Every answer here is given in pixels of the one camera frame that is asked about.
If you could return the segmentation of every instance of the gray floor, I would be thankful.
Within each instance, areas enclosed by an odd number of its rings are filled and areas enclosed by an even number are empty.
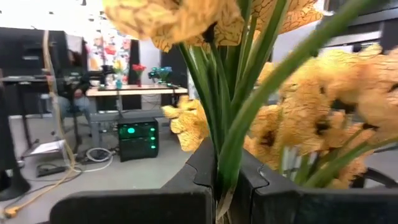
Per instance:
[[[30,119],[30,129],[32,130],[32,137],[39,138],[41,142],[49,142],[52,140],[50,132],[52,130],[52,119]],[[68,120],[66,126],[71,125],[72,121]],[[12,133],[14,135],[14,142],[16,152],[20,155],[25,149],[24,135],[22,131],[22,122],[19,119],[11,120]],[[80,150],[85,150],[91,147],[90,138],[88,137],[89,129],[87,127],[80,128],[80,133],[83,135],[83,145]],[[74,144],[73,133],[67,133],[67,139],[70,144]],[[116,145],[116,139],[113,136],[105,136],[104,140],[109,147]],[[185,163],[190,154],[180,150],[176,138],[170,136],[168,131],[163,131],[160,134],[160,152],[155,159],[141,159],[135,161],[127,161],[120,163],[118,157],[115,157],[114,162],[106,169],[98,172],[87,172],[82,174],[77,179],[63,184],[56,189],[45,194],[36,202],[21,210],[18,216],[12,220],[7,221],[7,224],[35,224],[44,222],[49,219],[49,211],[52,206],[61,198],[66,197],[74,192],[86,190],[117,190],[117,189],[155,189],[161,187],[168,181]],[[383,152],[372,155],[367,163],[369,167],[378,169],[385,174],[398,180],[398,151]],[[35,179],[35,167],[44,162],[51,162],[53,164],[63,164],[62,157],[59,154],[29,157],[26,160],[26,167],[22,170],[25,178],[30,180],[32,189],[37,189],[43,185],[51,184],[52,182],[42,182]],[[101,167],[103,164],[93,164],[83,167],[84,169],[95,169]],[[64,174],[51,175],[43,177],[39,180],[59,179]],[[376,183],[368,182],[368,186],[374,186]],[[23,201],[30,199],[35,194],[26,197]],[[0,203],[0,207],[4,207],[9,202]]]

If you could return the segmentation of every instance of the flower vase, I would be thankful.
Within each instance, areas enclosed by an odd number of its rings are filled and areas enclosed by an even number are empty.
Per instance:
[[[122,88],[122,85],[123,85],[122,80],[118,78],[116,80],[116,89],[120,90]]]
[[[142,85],[141,85],[141,79],[139,78],[139,79],[137,79],[137,81],[136,81],[136,85],[138,86],[138,87],[141,87]]]

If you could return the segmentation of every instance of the chair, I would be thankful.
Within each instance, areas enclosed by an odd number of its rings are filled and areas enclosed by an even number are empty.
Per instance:
[[[42,94],[40,96],[40,99],[45,100],[46,112],[53,113],[52,102],[51,102],[50,96],[48,94]],[[67,110],[67,112],[68,113],[65,115],[66,118],[73,118],[74,116],[76,116],[76,117],[83,116],[83,112],[80,111],[78,107],[71,107]],[[82,125],[82,126],[90,127],[90,125],[86,124],[86,123],[78,123],[78,124]],[[65,131],[65,133],[67,133],[67,132],[71,131],[72,129],[73,129],[73,127],[69,127],[69,128],[66,128],[64,131]]]
[[[54,118],[57,116],[54,114],[54,111],[52,109],[52,102],[51,102],[51,99],[49,96],[46,98],[45,109],[49,113],[52,113]],[[73,104],[71,105],[71,107],[69,109],[67,109],[67,114],[65,115],[66,118],[73,118],[73,126],[64,129],[64,133],[68,133],[69,131],[74,130],[76,145],[75,145],[75,148],[73,149],[73,153],[77,153],[78,146],[82,143],[81,137],[79,136],[79,132],[78,132],[78,125],[80,124],[82,126],[90,127],[89,124],[78,123],[77,117],[82,116],[82,115],[83,115],[83,112],[80,111],[79,108]]]

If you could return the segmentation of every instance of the black equipment box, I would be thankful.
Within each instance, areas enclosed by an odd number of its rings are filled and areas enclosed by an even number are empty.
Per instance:
[[[118,121],[120,161],[157,157],[159,127],[154,118],[122,118]]]

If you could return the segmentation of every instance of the poster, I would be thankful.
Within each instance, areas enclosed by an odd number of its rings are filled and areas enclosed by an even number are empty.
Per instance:
[[[121,66],[123,73],[129,73],[130,45],[129,36],[120,34],[116,29],[95,32],[85,37],[87,48],[88,70],[101,70],[102,65]]]

